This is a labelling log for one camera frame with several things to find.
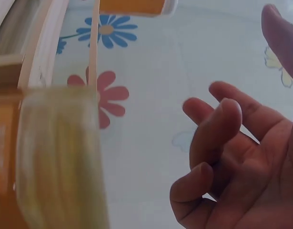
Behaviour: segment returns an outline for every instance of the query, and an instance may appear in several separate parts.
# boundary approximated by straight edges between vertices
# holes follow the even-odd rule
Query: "orange container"
[[[101,0],[100,13],[157,16],[174,13],[178,0]]]

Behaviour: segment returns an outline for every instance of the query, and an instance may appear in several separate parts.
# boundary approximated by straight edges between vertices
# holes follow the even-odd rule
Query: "palm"
[[[268,5],[262,27],[293,76],[293,25]],[[183,105],[199,127],[191,172],[171,188],[177,220],[187,229],[292,229],[293,123],[227,83],[209,90],[220,102],[216,110],[197,98]],[[242,124],[257,141],[239,131]],[[217,202],[202,198],[207,192]]]

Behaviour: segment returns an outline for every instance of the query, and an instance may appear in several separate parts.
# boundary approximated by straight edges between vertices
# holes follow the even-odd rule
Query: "fingernail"
[[[279,10],[276,8],[275,5],[270,4],[270,8],[276,13],[277,16],[281,16]]]

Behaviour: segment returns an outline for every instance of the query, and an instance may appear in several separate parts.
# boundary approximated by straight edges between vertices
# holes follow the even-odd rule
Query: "floral pattern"
[[[66,41],[63,41],[61,38],[59,38],[56,54],[62,54],[62,51],[64,50],[66,44],[67,44]]]
[[[112,49],[114,44],[125,48],[128,46],[128,41],[136,41],[137,36],[128,31],[136,29],[138,26],[135,24],[126,24],[130,19],[130,16],[117,17],[116,15],[100,15],[98,42],[101,39],[106,48]],[[76,34],[60,37],[56,51],[57,54],[62,54],[67,44],[65,40],[73,37],[78,37],[78,41],[80,42],[89,41],[88,47],[90,47],[92,18],[86,18],[85,24],[87,26],[78,28]]]
[[[278,69],[281,72],[281,81],[284,87],[291,88],[293,86],[293,78],[288,74],[277,56],[269,47],[265,49],[265,65],[268,68]]]
[[[98,108],[100,129],[106,129],[110,125],[110,118],[107,113],[116,117],[125,115],[125,108],[111,101],[123,101],[128,99],[129,92],[124,86],[109,87],[116,79],[116,74],[112,71],[106,71],[99,75],[97,80]],[[67,85],[86,85],[89,81],[89,68],[86,68],[86,83],[78,75],[70,75]]]
[[[104,46],[108,49],[113,48],[113,42],[121,47],[127,47],[128,41],[137,40],[137,36],[124,30],[133,30],[138,26],[134,24],[124,24],[130,20],[130,16],[117,18],[116,15],[100,15],[98,32],[98,42],[102,39]]]

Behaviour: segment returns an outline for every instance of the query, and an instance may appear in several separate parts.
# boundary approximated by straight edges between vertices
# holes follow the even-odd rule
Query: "finger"
[[[202,196],[212,185],[213,171],[201,163],[171,187],[170,200],[177,221],[187,229],[203,228],[215,202]]]
[[[270,48],[293,78],[293,25],[283,19],[274,5],[262,11],[262,30]]]
[[[190,98],[183,104],[183,111],[197,125],[206,120],[214,111],[214,109],[206,102],[198,98]],[[224,153],[230,154],[239,163],[244,161],[244,156],[248,155],[248,151],[252,151],[257,143],[250,137],[239,132],[232,140],[227,142],[224,147]]]
[[[214,111],[210,105],[198,98],[190,98],[186,100],[183,103],[182,109],[197,125],[207,119]]]
[[[211,116],[197,128],[190,147],[190,167],[205,161],[216,163],[223,146],[239,133],[242,113],[236,101],[222,100]]]
[[[209,91],[218,101],[224,98],[236,100],[242,108],[242,124],[260,142],[274,126],[286,120],[279,112],[261,105],[228,83],[214,82]]]

